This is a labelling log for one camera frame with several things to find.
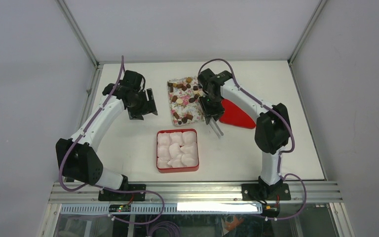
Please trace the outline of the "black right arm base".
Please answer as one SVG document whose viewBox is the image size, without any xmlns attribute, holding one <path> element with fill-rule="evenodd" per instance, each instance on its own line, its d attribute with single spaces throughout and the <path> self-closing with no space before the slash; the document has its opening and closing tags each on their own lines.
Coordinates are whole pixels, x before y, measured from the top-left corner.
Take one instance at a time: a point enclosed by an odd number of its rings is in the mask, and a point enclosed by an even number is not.
<svg viewBox="0 0 379 237">
<path fill-rule="evenodd" d="M 262 179 L 256 183 L 244 183 L 241 185 L 243 201 L 277 201 L 291 200 L 289 185 L 282 180 L 276 184 L 268 185 Z"/>
</svg>

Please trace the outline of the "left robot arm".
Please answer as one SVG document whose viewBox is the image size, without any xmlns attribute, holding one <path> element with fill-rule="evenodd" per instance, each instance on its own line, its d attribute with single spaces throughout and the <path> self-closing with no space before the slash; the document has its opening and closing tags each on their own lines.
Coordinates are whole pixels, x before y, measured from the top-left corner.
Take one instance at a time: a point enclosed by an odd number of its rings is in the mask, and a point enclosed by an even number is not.
<svg viewBox="0 0 379 237">
<path fill-rule="evenodd" d="M 130 120 L 143 120 L 147 114 L 157 115 L 151 88 L 145 88 L 145 77 L 135 71 L 121 69 L 116 83 L 108 84 L 97 108 L 70 138 L 55 145 L 59 166 L 59 183 L 71 178 L 110 190 L 116 200 L 129 194 L 125 175 L 110 171 L 100 161 L 97 150 L 114 120 L 124 111 Z"/>
</svg>

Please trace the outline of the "silver metal tweezers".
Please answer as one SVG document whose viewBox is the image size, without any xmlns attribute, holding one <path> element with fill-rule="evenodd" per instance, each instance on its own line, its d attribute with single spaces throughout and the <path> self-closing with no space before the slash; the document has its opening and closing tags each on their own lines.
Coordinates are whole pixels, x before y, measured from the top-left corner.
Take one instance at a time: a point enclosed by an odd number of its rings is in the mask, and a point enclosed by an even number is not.
<svg viewBox="0 0 379 237">
<path fill-rule="evenodd" d="M 217 137 L 219 139 L 221 139 L 223 137 L 224 133 L 222 132 L 222 130 L 218 126 L 217 122 L 213 118 L 210 120 L 209 125 L 211 126 L 211 128 L 213 129 L 213 131 L 215 132 Z"/>
</svg>

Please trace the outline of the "red square chocolate box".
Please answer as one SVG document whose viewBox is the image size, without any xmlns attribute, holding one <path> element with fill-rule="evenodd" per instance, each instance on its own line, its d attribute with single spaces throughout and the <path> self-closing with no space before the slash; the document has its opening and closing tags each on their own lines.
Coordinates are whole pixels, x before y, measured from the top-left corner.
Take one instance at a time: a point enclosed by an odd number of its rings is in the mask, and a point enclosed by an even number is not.
<svg viewBox="0 0 379 237">
<path fill-rule="evenodd" d="M 156 168 L 160 173 L 199 169 L 197 132 L 193 128 L 161 130 L 156 135 Z"/>
</svg>

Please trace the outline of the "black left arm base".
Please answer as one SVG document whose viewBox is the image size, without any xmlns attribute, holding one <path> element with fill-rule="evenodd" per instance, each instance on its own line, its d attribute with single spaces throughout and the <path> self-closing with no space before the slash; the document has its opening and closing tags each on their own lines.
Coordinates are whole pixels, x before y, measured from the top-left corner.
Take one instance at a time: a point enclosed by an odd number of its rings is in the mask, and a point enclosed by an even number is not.
<svg viewBox="0 0 379 237">
<path fill-rule="evenodd" d="M 98 201 L 144 201 L 146 198 L 145 184 L 128 184 L 125 191 L 112 191 L 107 188 L 103 188 L 98 194 Z"/>
</svg>

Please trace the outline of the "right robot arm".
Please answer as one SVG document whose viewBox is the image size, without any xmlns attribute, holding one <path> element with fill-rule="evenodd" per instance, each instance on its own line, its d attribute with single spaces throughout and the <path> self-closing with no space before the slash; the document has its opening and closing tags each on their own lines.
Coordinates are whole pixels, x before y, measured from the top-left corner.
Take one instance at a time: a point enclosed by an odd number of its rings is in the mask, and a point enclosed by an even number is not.
<svg viewBox="0 0 379 237">
<path fill-rule="evenodd" d="M 254 140 L 262 151 L 262 171 L 259 176 L 259 195 L 271 200 L 283 184 L 281 155 L 293 138 L 288 110 L 282 103 L 268 105 L 242 88 L 229 71 L 215 74 L 212 70 L 200 71 L 197 76 L 204 96 L 199 98 L 206 124 L 222 136 L 217 125 L 225 109 L 222 100 L 227 99 L 246 113 L 255 123 Z"/>
</svg>

